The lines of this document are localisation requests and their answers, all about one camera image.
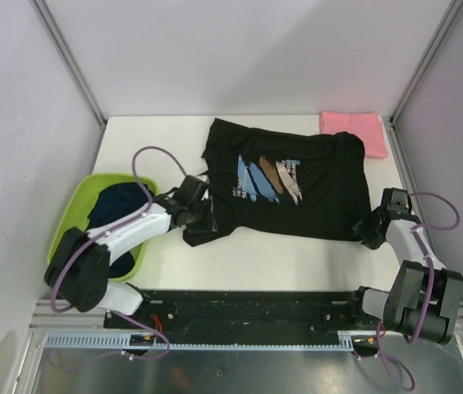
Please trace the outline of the black printed t shirt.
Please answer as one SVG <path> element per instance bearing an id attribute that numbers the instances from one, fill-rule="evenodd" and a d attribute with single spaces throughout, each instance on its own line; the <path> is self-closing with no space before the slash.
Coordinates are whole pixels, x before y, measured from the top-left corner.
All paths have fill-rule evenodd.
<path id="1" fill-rule="evenodd" d="M 289 236 L 359 242 L 371 212 L 362 140 L 347 132 L 293 135 L 222 119 L 202 154 L 212 191 L 211 225 L 185 229 L 198 246 L 248 227 Z"/>

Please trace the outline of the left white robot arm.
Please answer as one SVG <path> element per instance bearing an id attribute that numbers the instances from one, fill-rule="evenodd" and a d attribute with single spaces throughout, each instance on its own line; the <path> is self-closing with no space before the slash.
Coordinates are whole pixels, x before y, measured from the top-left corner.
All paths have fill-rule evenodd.
<path id="1" fill-rule="evenodd" d="M 102 227 L 66 230 L 44 281 L 51 287 L 50 307 L 56 313 L 102 308 L 121 314 L 133 328 L 150 318 L 144 296 L 132 285 L 109 277 L 112 264 L 138 245 L 171 230 L 202 226 L 213 229 L 209 181 L 188 175 L 169 193 L 148 197 L 144 206 Z"/>

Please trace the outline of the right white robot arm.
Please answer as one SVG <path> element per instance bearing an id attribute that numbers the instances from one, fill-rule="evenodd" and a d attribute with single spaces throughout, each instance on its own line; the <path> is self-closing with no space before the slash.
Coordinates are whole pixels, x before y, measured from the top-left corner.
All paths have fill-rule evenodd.
<path id="1" fill-rule="evenodd" d="M 380 205 L 354 226 L 362 245 L 390 245 L 399 263 L 389 291 L 360 287 L 360 300 L 347 309 L 354 328 L 366 329 L 378 318 L 409 342 L 443 345 L 452 339 L 463 276 L 437 258 L 424 234 L 427 226 L 412 212 L 409 193 L 397 188 L 385 189 Z"/>

